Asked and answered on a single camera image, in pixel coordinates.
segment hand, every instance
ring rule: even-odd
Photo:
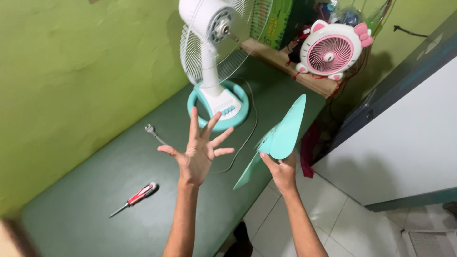
[[[279,160],[279,164],[275,163],[266,153],[260,153],[260,157],[270,169],[273,180],[282,195],[297,190],[295,182],[295,166],[297,162],[293,152],[284,160]]]
[[[200,133],[197,107],[192,107],[191,128],[186,152],[181,153],[169,145],[161,145],[157,148],[157,150],[171,155],[178,162],[180,181],[200,186],[205,181],[214,158],[235,151],[234,148],[219,148],[214,150],[214,147],[220,145],[233,132],[233,127],[228,128],[213,141],[209,141],[209,135],[219,118],[221,118],[221,112],[217,112]]]

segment green box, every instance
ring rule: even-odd
[[[256,0],[254,19],[251,24],[251,37],[259,38],[259,42],[275,50],[281,50],[298,35],[300,29],[311,22],[313,16],[313,0],[273,0],[270,15],[265,29],[259,24],[266,19],[265,8],[270,0]]]

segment fan grille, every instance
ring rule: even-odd
[[[353,52],[354,48],[347,37],[342,35],[326,36],[318,40],[308,50],[308,66],[314,72],[331,74],[347,66]]]
[[[225,38],[220,43],[215,44],[217,48],[217,71],[220,81],[230,77],[249,56],[249,53],[241,50],[241,43],[249,37],[251,25],[261,27],[262,30],[268,19],[255,14],[257,5],[262,5],[262,15],[268,17],[273,0],[229,0],[229,5],[234,9],[234,22],[231,32],[240,38],[235,42],[230,38]],[[198,17],[198,11],[194,14],[193,22]],[[192,29],[192,24],[184,25],[180,43],[180,54],[182,67],[189,78],[189,81],[196,85],[203,80],[202,75],[202,40],[207,44],[213,44],[209,37],[200,38]]]

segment teal fan blade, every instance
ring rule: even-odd
[[[277,160],[282,160],[292,153],[300,125],[302,124],[305,105],[306,95],[303,94],[292,104],[282,121],[263,136],[262,140],[257,144],[257,153],[244,170],[233,190],[243,186],[254,176],[256,164],[262,161],[259,153],[264,152]]]

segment red screwdriver handle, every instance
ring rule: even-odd
[[[134,196],[132,196],[132,198],[130,198],[127,203],[128,205],[134,205],[136,204],[137,202],[141,201],[142,199],[150,196],[152,193],[154,193],[154,191],[156,190],[157,188],[157,184],[154,183],[154,182],[151,182],[150,184],[148,184],[147,186],[143,187],[143,189],[141,189],[137,194],[135,194]]]

